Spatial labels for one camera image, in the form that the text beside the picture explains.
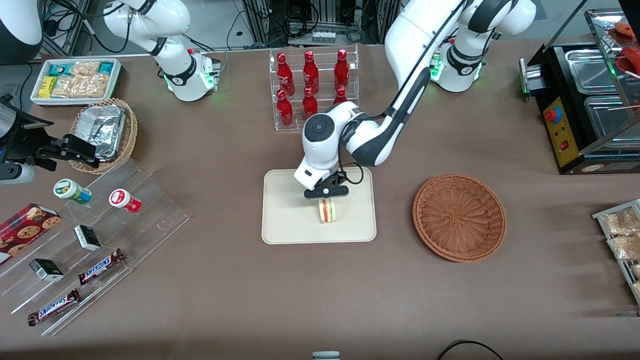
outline red cap bottle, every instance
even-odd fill
[[[313,89],[309,86],[305,88],[305,98],[302,100],[302,106],[305,109],[305,119],[309,119],[311,115],[318,112],[318,101],[314,97]]]
[[[344,86],[340,86],[335,93],[336,93],[335,100],[333,100],[334,105],[340,102],[347,101],[347,98],[346,98],[347,90],[344,88]]]
[[[338,61],[335,63],[335,68],[333,68],[333,77],[335,91],[338,91],[340,86],[349,87],[349,63],[347,63],[347,51],[345,49],[338,50]]]
[[[320,91],[320,77],[313,51],[305,51],[305,67],[302,69],[302,73],[305,77],[305,87],[310,87],[313,93],[317,94]]]
[[[284,127],[290,127],[293,125],[293,108],[291,102],[287,99],[287,94],[284,90],[279,89],[276,93],[278,102],[276,107],[278,108],[278,117]]]
[[[276,56],[278,61],[278,82],[280,88],[287,92],[287,95],[293,96],[296,93],[296,87],[293,85],[293,72],[287,64],[287,57],[283,53]]]

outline red switch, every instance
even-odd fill
[[[545,120],[549,122],[553,122],[557,116],[558,116],[557,112],[554,109],[551,109],[545,113]]]

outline foil package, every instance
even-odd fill
[[[126,117],[126,110],[117,105],[84,109],[74,135],[95,146],[95,157],[100,162],[114,161],[118,158]]]

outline brown wicker basket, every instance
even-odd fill
[[[498,197],[480,180],[462,174],[436,176],[420,187],[413,224],[431,250],[460,263],[488,258],[506,233]]]
[[[95,104],[89,105],[89,107],[94,108],[107,105],[118,105],[123,107],[127,111],[125,127],[124,129],[122,129],[122,139],[120,141],[120,148],[118,149],[118,158],[111,163],[100,163],[100,166],[98,168],[92,168],[91,166],[79,161],[69,161],[71,163],[71,166],[78,171],[89,172],[95,175],[104,174],[105,172],[107,172],[107,170],[111,169],[120,162],[126,161],[126,159],[128,159],[133,152],[133,148],[136,145],[136,135],[138,135],[138,120],[136,119],[136,114],[131,111],[131,108],[126,102],[114,98],[96,102]],[[72,134],[76,131],[76,126],[78,125],[79,119],[80,113],[76,116],[76,120],[71,125]]]

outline table surface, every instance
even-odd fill
[[[117,96],[139,122],[133,158],[192,218],[54,337],[0,302],[0,357],[434,359],[466,338],[512,360],[637,358],[640,319],[613,317],[634,300],[591,214],[640,197],[638,175],[557,174],[535,102],[517,95],[518,59],[540,44],[494,42],[462,94],[429,86],[371,169],[377,237],[324,245],[260,238],[264,174],[303,156],[300,133],[273,129],[268,51],[230,54],[219,91],[192,103],[166,90],[151,57],[121,58]],[[382,46],[360,46],[360,59],[360,105],[379,113],[395,77]],[[78,111],[31,113],[61,136]],[[29,202],[60,208],[51,186],[62,177],[94,179],[67,163],[38,172],[0,188],[0,218]],[[506,239],[485,261],[442,259],[413,227],[415,192],[446,172],[479,178],[504,204]]]

